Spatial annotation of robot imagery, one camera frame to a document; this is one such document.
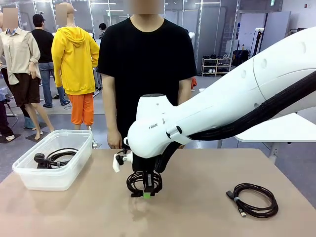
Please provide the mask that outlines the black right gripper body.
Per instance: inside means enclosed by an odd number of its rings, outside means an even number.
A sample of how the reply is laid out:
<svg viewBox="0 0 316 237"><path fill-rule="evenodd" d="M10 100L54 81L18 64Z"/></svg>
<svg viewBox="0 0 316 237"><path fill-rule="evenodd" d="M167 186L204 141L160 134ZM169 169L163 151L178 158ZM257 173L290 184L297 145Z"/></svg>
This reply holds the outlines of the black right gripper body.
<svg viewBox="0 0 316 237"><path fill-rule="evenodd" d="M153 171L155 168L155 158L142 158L133 154L133 171Z"/></svg>

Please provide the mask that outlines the person's right hand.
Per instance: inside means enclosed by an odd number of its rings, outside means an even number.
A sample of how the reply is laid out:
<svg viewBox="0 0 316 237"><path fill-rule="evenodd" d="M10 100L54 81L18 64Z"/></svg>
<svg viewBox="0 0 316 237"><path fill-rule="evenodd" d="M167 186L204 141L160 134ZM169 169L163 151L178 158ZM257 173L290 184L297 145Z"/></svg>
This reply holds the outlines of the person's right hand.
<svg viewBox="0 0 316 237"><path fill-rule="evenodd" d="M122 137L117 129L109 129L107 135L107 142L110 149L122 148Z"/></svg>

